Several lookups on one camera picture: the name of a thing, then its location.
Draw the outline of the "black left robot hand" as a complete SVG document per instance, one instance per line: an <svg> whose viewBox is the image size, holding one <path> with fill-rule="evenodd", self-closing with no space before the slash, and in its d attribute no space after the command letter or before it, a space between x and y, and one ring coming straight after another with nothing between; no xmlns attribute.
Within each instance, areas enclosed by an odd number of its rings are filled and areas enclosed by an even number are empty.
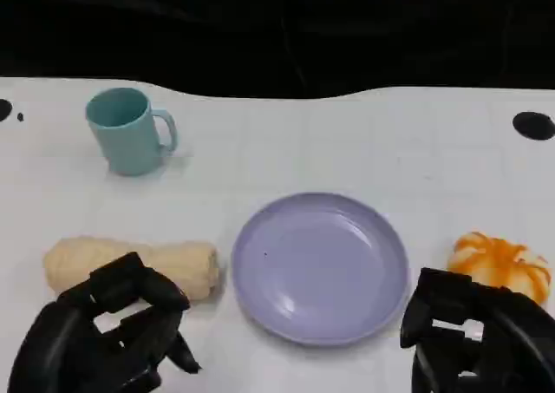
<svg viewBox="0 0 555 393"><path fill-rule="evenodd" d="M10 392L150 392L169 359L201 367L179 331L190 302L130 252L45 305L12 365Z"/></svg>

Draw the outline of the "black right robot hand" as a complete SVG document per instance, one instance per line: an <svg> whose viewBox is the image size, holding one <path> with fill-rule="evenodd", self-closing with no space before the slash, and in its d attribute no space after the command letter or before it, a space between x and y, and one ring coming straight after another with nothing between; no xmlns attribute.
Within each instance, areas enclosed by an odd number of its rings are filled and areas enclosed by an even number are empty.
<svg viewBox="0 0 555 393"><path fill-rule="evenodd" d="M527 296L421 269L402 318L413 392L552 392L554 319Z"/></svg>

